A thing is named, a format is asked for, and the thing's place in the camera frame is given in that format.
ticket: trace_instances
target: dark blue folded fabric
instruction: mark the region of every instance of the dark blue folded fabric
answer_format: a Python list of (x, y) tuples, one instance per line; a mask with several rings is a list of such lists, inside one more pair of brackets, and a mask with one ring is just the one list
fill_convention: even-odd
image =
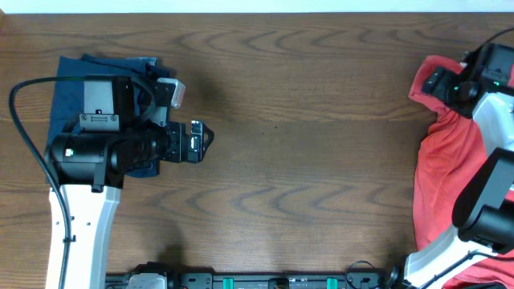
[[(131, 59), (103, 59), (84, 55), (80, 60), (62, 57), (59, 60), (57, 76), (86, 76), (86, 75), (145, 75), (153, 78), (169, 77), (169, 71), (157, 66), (157, 59), (150, 57)], [(134, 88), (134, 103), (136, 114), (139, 114), (137, 100), (141, 92)], [(84, 111), (84, 82), (60, 81), (55, 83), (54, 98), (51, 103), (50, 129), (48, 141), (63, 131), (64, 125), (77, 113)], [(73, 132), (78, 132), (77, 125)], [(155, 177), (158, 175), (157, 161), (147, 168), (131, 169), (126, 173), (131, 177)]]

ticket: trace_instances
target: green tape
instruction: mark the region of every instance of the green tape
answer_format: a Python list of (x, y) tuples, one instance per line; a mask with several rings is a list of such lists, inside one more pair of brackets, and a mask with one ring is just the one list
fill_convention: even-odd
[(234, 280), (232, 278), (223, 278), (223, 289), (234, 289)]
[(337, 289), (337, 279), (327, 278), (327, 289)]

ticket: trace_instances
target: red cloth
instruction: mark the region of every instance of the red cloth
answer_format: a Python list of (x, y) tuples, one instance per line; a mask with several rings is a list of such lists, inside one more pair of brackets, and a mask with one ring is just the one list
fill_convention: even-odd
[[(434, 241), (451, 224), (455, 200), (487, 159), (475, 122), (445, 107), (435, 97), (421, 92), (423, 81), (437, 66), (455, 72), (463, 69), (452, 59), (429, 56), (419, 68), (410, 88), (409, 97), (412, 100), (437, 112), (437, 121), (428, 128), (428, 136), (421, 143), (414, 178), (414, 230), (419, 250)], [(509, 192), (508, 199), (514, 201), (514, 192)], [(514, 257), (514, 252), (505, 256)], [(466, 283), (491, 282), (514, 287), (514, 263), (483, 260), (455, 276), (444, 287), (458, 288)]]

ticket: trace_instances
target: wooden tabletop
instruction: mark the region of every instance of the wooden tabletop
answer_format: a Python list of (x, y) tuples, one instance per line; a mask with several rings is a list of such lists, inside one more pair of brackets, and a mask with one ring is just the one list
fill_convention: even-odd
[[(427, 55), (458, 58), (511, 14), (8, 15), (0, 31), (0, 287), (40, 288), (48, 185), (10, 118), (61, 55), (156, 56), (187, 86), (172, 119), (216, 133), (199, 165), (125, 178), (109, 271), (387, 267), (415, 250), (413, 177), (434, 115), (408, 99)], [(53, 84), (20, 92), (44, 150)]]

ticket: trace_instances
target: white backdrop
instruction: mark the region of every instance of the white backdrop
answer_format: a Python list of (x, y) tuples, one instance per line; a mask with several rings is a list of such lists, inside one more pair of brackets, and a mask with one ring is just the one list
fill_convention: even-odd
[(0, 0), (0, 8), (6, 13), (514, 12), (514, 0)]

